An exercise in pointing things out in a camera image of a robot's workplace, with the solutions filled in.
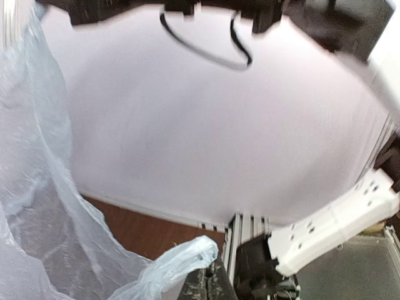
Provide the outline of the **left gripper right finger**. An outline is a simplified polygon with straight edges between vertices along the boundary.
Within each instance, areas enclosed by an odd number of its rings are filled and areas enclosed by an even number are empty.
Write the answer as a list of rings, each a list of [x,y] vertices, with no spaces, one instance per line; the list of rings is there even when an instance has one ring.
[[[220,257],[207,269],[207,299],[238,300]]]

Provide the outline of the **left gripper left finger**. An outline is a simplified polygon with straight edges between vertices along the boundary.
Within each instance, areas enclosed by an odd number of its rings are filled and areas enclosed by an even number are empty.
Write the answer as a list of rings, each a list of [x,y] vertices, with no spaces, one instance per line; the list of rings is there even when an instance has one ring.
[[[177,300],[207,300],[210,269],[198,269],[187,275]]]

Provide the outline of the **translucent blue plastic trash bag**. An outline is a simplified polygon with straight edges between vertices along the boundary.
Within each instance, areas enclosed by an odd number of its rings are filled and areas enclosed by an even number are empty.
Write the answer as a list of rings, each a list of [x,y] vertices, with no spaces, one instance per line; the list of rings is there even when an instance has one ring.
[[[197,237],[151,261],[126,250],[70,172],[66,85],[35,4],[1,53],[1,298],[160,299],[209,267],[218,245]]]

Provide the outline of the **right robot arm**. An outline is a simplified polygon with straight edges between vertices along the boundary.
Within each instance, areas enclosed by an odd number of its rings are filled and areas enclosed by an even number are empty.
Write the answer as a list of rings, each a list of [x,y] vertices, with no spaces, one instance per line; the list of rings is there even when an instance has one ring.
[[[239,299],[269,299],[309,263],[399,211],[399,174],[370,169],[348,192],[304,219],[260,234],[236,251]]]

